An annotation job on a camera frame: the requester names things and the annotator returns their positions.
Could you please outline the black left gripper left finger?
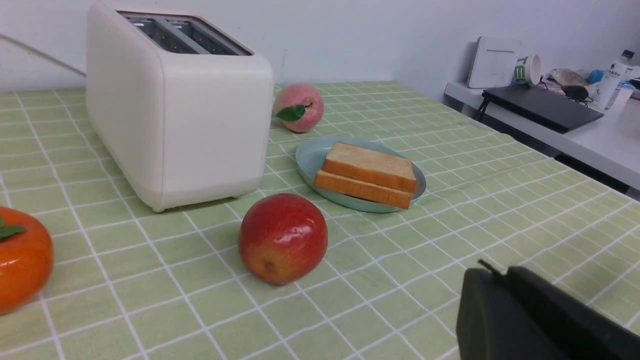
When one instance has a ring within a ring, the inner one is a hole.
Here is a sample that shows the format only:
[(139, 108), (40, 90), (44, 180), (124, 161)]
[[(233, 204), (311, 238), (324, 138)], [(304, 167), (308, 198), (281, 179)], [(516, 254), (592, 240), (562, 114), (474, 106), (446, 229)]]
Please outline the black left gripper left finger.
[(483, 259), (464, 272), (455, 334), (462, 360), (567, 360)]

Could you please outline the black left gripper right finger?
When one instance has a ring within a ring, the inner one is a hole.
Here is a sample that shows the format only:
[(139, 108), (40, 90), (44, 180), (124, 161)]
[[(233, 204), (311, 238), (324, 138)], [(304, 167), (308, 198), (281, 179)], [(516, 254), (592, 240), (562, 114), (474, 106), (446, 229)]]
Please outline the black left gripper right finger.
[(638, 360), (639, 336), (523, 266), (505, 284), (546, 337), (570, 360)]

